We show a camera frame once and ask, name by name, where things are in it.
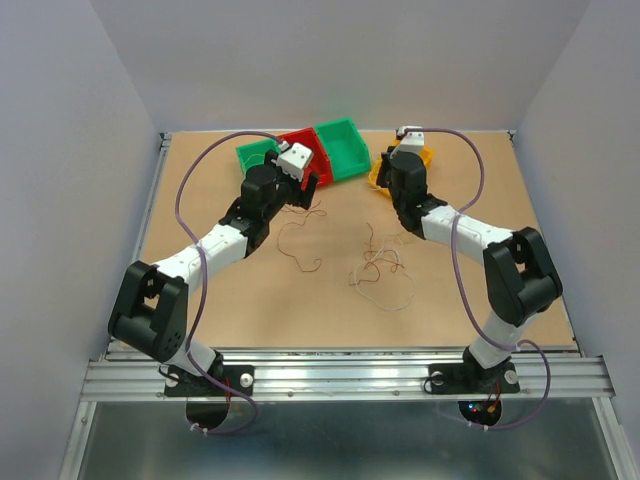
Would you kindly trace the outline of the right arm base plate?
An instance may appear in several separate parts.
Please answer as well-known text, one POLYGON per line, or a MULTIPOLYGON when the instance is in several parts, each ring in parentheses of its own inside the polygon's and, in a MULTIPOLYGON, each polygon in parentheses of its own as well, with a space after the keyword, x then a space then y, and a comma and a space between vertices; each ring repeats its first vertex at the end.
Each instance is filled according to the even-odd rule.
POLYGON ((423 390, 432 395, 467 395, 480 398, 490 393, 520 392, 511 362, 485 370, 470 363, 439 363, 428 367, 423 390))

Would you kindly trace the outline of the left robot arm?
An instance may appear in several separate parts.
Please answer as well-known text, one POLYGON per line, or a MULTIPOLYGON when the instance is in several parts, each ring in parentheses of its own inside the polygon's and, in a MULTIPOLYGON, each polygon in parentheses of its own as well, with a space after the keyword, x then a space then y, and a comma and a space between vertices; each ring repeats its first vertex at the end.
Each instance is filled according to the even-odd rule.
POLYGON ((249 168, 225 216, 192 245, 154 264, 136 261, 123 277, 108 332, 161 364, 188 372, 199 393, 222 382, 222 356, 188 332, 189 298, 206 293, 207 282, 223 268, 251 255, 267 238, 269 225, 285 206, 310 207, 318 182, 306 177, 313 152, 294 143, 269 151, 249 168))

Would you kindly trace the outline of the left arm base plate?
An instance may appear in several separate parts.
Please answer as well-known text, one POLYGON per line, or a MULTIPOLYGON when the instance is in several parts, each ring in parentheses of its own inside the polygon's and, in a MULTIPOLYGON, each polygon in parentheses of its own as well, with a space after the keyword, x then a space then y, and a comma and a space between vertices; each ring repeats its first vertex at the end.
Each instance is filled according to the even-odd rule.
MULTIPOLYGON (((175 366, 161 365, 158 373, 165 381, 164 395, 169 398, 223 397, 228 392, 201 376, 175 366)), ((253 395, 255 368, 252 365, 225 365, 220 383, 247 396, 253 395)))

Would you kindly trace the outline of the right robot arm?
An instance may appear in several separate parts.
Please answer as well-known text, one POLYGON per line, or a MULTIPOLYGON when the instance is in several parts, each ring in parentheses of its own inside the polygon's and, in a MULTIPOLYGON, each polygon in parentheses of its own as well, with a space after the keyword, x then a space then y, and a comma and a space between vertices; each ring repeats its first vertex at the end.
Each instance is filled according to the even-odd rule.
POLYGON ((428 192, 419 155, 385 152, 376 184, 389 191, 401 225, 415 236, 451 248, 484 268, 489 317, 460 365, 443 371, 446 386, 482 390, 501 376, 529 323, 562 295, 563 286, 536 229, 509 230, 460 213, 428 192))

